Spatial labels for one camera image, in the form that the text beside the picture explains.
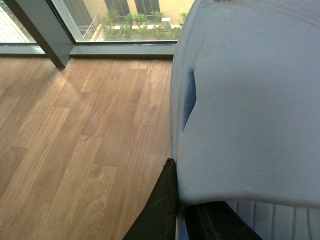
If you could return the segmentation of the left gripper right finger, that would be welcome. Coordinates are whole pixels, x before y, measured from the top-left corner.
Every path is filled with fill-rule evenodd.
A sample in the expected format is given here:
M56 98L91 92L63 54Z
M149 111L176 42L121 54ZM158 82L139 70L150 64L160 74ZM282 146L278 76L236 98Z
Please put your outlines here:
M261 239L225 201L188 206L184 218L190 240Z

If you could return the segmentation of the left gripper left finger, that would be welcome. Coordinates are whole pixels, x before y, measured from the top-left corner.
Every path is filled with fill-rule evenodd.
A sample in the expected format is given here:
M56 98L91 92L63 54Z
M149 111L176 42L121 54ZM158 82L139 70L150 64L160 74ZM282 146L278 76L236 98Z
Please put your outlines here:
M174 240L177 204L177 166L168 158L144 208L123 239Z

